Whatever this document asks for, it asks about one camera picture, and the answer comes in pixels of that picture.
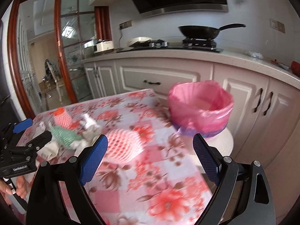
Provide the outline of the black wok pan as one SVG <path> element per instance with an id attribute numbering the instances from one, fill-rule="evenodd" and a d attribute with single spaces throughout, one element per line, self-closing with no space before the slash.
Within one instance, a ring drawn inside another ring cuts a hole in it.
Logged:
<path id="1" fill-rule="evenodd" d="M 200 25 L 182 25 L 179 26 L 180 32 L 188 39 L 199 39 L 199 40 L 214 40 L 220 33 L 220 31 L 226 29 L 237 29 L 245 28 L 245 24 L 233 23 L 224 25 L 220 28 L 214 28 L 209 26 Z"/>

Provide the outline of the wooden sliding glass door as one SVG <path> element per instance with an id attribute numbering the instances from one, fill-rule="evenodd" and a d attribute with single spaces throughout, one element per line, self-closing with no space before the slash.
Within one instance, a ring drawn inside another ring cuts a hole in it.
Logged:
<path id="1" fill-rule="evenodd" d="M 84 45 L 111 39 L 109 8 L 90 0 L 13 0 L 8 22 L 8 64 L 22 119 L 46 110 L 42 100 L 50 59 L 58 68 L 62 100 L 53 107 L 93 98 L 82 65 Z"/>

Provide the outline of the white tissue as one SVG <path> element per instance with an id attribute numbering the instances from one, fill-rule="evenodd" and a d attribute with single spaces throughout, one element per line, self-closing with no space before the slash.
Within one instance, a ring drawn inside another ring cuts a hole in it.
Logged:
<path id="1" fill-rule="evenodd" d="M 81 139 L 81 140 L 75 140 L 70 144 L 70 148 L 75 150 L 76 152 L 82 152 L 83 149 L 86 147 L 90 147 L 93 144 L 91 142 L 87 141 L 86 139 Z"/>
<path id="2" fill-rule="evenodd" d="M 89 142 L 94 142 L 102 133 L 102 127 L 87 113 L 82 114 L 79 123 L 83 127 L 82 137 Z"/>

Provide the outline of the white rice cooker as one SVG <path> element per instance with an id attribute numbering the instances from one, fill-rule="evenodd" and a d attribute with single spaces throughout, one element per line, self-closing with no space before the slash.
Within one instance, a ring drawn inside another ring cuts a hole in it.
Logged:
<path id="1" fill-rule="evenodd" d="M 94 45 L 94 54 L 109 52 L 114 50 L 114 44 L 111 40 L 98 40 Z"/>

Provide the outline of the wall power outlet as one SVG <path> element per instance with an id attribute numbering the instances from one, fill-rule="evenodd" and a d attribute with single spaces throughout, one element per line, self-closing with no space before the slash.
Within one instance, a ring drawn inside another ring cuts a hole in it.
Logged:
<path id="1" fill-rule="evenodd" d="M 274 19 L 269 19 L 270 27 L 273 29 L 276 29 L 282 33 L 285 33 L 285 25 L 279 21 L 276 21 Z"/>
<path id="2" fill-rule="evenodd" d="M 122 29 L 126 29 L 126 28 L 132 27 L 132 26 L 133 26 L 133 22 L 131 20 L 129 20 L 129 21 L 120 23 L 119 24 L 119 29 L 122 30 Z"/>

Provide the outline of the floral pink tablecloth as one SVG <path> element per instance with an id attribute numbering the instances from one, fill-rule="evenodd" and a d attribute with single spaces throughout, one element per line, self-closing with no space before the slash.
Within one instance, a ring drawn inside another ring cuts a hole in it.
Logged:
<path id="1" fill-rule="evenodd" d="M 144 151 L 128 163 L 103 160 L 85 189 L 107 224 L 194 224 L 212 196 L 159 99 L 144 89 L 72 104 L 73 129 L 87 113 L 103 128 L 133 130 Z"/>

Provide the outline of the tall pink foam fruit net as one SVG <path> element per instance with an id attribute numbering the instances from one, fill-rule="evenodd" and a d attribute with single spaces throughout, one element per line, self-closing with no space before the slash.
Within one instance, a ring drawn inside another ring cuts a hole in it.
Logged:
<path id="1" fill-rule="evenodd" d="M 63 107 L 57 108 L 53 113 L 54 122 L 62 128 L 70 129 L 72 125 L 72 118 L 70 114 Z"/>

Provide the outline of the white packet on counter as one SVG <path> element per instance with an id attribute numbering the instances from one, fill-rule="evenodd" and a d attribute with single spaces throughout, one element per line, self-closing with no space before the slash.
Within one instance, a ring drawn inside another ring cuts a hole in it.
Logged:
<path id="1" fill-rule="evenodd" d="M 256 59 L 263 59 L 263 55 L 259 52 L 248 51 L 247 55 L 250 56 L 250 57 L 256 58 Z"/>

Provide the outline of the wall power outlet left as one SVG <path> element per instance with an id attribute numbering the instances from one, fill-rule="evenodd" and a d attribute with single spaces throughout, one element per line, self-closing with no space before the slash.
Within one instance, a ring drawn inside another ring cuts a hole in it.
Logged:
<path id="1" fill-rule="evenodd" d="M 122 29 L 126 29 L 126 28 L 132 27 L 132 26 L 133 26 L 133 22 L 131 20 L 129 20 L 129 21 L 120 23 L 119 24 L 119 29 L 122 30 Z"/>

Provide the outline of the white stool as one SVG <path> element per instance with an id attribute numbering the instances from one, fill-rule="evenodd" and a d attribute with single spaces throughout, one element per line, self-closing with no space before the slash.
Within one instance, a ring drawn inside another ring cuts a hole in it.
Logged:
<path id="1" fill-rule="evenodd" d="M 234 140 L 228 128 L 225 128 L 222 132 L 213 137 L 208 137 L 204 139 L 208 146 L 215 147 L 216 149 L 218 149 L 221 155 L 231 155 L 234 147 Z"/>

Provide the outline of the white plastic bag wad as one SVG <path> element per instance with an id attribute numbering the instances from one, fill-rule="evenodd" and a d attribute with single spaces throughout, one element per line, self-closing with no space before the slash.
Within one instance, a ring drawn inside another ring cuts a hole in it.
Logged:
<path id="1" fill-rule="evenodd" d="M 47 143 L 43 148 L 41 148 L 37 155 L 43 158 L 43 160 L 51 161 L 59 153 L 59 144 L 56 140 L 52 140 Z"/>

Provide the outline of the red cup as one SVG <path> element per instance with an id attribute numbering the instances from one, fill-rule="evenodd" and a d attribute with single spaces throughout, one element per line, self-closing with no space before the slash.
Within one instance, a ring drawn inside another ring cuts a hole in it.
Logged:
<path id="1" fill-rule="evenodd" d="M 297 77 L 300 77 L 300 63 L 298 63 L 297 61 L 293 61 L 291 63 L 290 68 L 294 75 L 296 75 Z"/>

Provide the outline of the pink-lined trash bin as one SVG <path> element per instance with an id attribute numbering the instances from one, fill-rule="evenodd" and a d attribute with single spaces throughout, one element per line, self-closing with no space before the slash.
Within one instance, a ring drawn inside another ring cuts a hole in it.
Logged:
<path id="1" fill-rule="evenodd" d="M 167 98 L 170 120 L 180 135 L 213 137 L 226 127 L 233 110 L 231 93 L 214 80 L 176 83 Z"/>

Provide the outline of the wall power outlet right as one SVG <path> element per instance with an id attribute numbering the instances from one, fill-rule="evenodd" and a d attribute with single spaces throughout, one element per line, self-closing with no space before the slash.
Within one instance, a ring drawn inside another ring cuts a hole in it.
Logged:
<path id="1" fill-rule="evenodd" d="M 270 27 L 273 29 L 276 29 L 282 33 L 285 33 L 285 25 L 279 21 L 276 21 L 274 19 L 269 19 Z"/>

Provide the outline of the green zigzag cloth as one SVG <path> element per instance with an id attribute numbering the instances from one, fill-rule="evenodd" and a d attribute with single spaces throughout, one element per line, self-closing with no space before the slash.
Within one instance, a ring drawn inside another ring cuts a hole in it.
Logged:
<path id="1" fill-rule="evenodd" d="M 59 125 L 52 125 L 51 122 L 48 125 L 52 137 L 65 148 L 76 149 L 80 144 L 82 137 L 75 131 L 60 127 Z"/>

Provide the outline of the white dining chair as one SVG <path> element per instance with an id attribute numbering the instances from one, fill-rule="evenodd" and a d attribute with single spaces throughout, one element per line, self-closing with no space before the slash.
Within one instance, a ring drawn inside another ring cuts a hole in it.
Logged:
<path id="1" fill-rule="evenodd" d="M 62 87 L 65 85 L 64 82 L 60 82 L 61 76 L 55 63 L 49 59 L 45 60 L 45 72 L 49 78 L 52 78 L 58 93 L 59 102 L 62 103 L 62 97 L 64 96 Z"/>

